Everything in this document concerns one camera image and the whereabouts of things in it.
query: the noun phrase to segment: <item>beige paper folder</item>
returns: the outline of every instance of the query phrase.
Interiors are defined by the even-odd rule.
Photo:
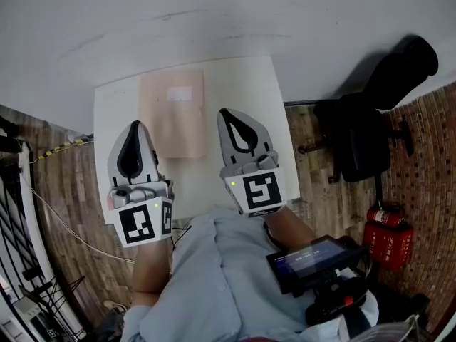
[[[155,71],[140,81],[139,120],[161,158],[206,155],[202,70]]]

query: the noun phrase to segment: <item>red fire extinguisher box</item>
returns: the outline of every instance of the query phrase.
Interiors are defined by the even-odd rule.
[[[364,226],[364,244],[370,245],[370,256],[393,271],[407,262],[412,238],[413,228],[408,224],[389,228],[369,222]]]

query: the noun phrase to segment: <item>fire extinguisher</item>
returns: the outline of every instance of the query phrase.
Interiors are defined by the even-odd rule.
[[[404,209],[400,206],[388,207],[373,206],[368,210],[368,222],[376,222],[396,228],[404,220]]]

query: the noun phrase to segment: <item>forearm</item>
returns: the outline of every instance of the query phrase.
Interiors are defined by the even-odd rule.
[[[288,207],[264,217],[273,238],[287,249],[302,247],[316,238],[314,231],[307,227]]]
[[[153,305],[169,280],[166,239],[139,246],[133,269],[133,305]]]

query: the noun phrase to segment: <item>white table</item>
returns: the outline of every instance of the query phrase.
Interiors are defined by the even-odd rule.
[[[299,197],[296,163],[284,103],[270,57],[227,58],[169,68],[198,68],[204,74],[207,155],[200,159],[162,159],[159,170],[175,183],[173,219],[193,217],[213,206],[236,208],[219,172],[224,167],[217,129],[221,108],[242,111],[269,131],[284,169],[288,200]],[[95,90],[95,165],[105,221],[110,190],[107,161],[119,134],[138,119],[141,75]]]

